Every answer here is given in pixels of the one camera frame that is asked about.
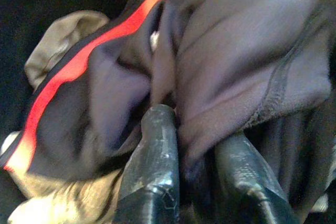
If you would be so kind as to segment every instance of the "red trim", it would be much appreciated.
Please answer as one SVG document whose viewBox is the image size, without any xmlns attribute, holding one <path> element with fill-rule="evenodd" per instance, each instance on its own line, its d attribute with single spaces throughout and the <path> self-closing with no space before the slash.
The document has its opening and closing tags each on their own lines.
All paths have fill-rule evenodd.
<svg viewBox="0 0 336 224">
<path fill-rule="evenodd" d="M 141 6 L 123 23 L 104 33 L 82 48 L 43 88 L 35 100 L 27 118 L 24 134 L 5 165 L 6 170 L 16 173 L 26 172 L 36 150 L 36 131 L 40 118 L 58 88 L 65 82 L 74 81 L 88 68 L 91 52 L 100 44 L 136 32 L 153 6 L 160 0 L 145 0 Z"/>
</svg>

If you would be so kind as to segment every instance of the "clothing pile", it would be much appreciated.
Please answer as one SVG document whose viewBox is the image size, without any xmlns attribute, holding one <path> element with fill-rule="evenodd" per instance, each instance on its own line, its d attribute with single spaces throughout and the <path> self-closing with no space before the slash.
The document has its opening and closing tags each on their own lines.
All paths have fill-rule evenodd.
<svg viewBox="0 0 336 224">
<path fill-rule="evenodd" d="M 326 211 L 335 10 L 335 0 L 130 0 L 112 21 L 90 10 L 56 20 L 25 63 L 24 126 L 0 139 L 0 165 L 29 199 L 10 221 L 110 223 L 141 119 L 162 103 L 176 112 L 181 197 L 201 223 L 227 218 L 209 171 L 236 134 L 300 223 Z"/>
</svg>

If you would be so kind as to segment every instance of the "folded cloth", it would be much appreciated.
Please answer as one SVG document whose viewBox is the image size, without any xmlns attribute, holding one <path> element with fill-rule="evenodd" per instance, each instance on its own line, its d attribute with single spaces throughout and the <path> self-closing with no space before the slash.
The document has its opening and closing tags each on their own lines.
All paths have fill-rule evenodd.
<svg viewBox="0 0 336 224">
<path fill-rule="evenodd" d="M 67 181 L 99 177 L 124 165 L 120 158 L 139 142 L 149 104 L 166 103 L 180 123 L 183 174 L 197 177 L 192 167 L 221 140 L 314 110 L 330 96 L 334 6 L 329 0 L 139 0 L 50 71 L 0 164 Z M 318 162 L 331 158 L 324 148 L 314 151 Z M 309 190 L 324 188 L 320 181 Z M 292 205 L 305 216 L 312 201 Z"/>
<path fill-rule="evenodd" d="M 8 223 L 111 222 L 117 207 L 121 174 L 121 170 L 115 170 L 98 179 L 68 183 L 44 176 L 11 173 L 30 200 L 14 210 Z"/>
<path fill-rule="evenodd" d="M 47 73 L 78 41 L 109 21 L 103 13 L 81 10 L 55 20 L 25 64 L 29 83 L 36 89 Z"/>
</svg>

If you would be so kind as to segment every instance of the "beige cloth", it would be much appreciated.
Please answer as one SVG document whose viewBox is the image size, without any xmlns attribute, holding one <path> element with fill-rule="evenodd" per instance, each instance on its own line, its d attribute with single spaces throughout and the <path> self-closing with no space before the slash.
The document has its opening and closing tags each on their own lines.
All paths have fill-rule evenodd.
<svg viewBox="0 0 336 224">
<path fill-rule="evenodd" d="M 103 13 L 82 10 L 55 20 L 25 64 L 29 83 L 36 89 L 47 73 L 79 40 L 109 21 Z"/>
<path fill-rule="evenodd" d="M 30 200 L 14 210 L 9 223 L 102 224 L 113 219 L 122 170 L 72 183 L 30 174 L 11 176 Z"/>
</svg>

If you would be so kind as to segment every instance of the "red stripe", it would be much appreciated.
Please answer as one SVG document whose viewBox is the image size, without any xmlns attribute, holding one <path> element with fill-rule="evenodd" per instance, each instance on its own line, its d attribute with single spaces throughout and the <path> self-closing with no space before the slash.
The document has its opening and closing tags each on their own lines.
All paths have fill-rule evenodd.
<svg viewBox="0 0 336 224">
<path fill-rule="evenodd" d="M 122 24 L 104 33 L 82 48 L 43 88 L 35 100 L 24 129 L 24 134 L 5 165 L 6 170 L 16 173 L 26 172 L 32 162 L 36 150 L 36 131 L 40 118 L 58 88 L 65 82 L 74 81 L 88 68 L 91 52 L 100 44 L 130 35 L 136 32 L 144 22 L 150 10 L 160 0 L 145 0 L 141 6 Z"/>
</svg>

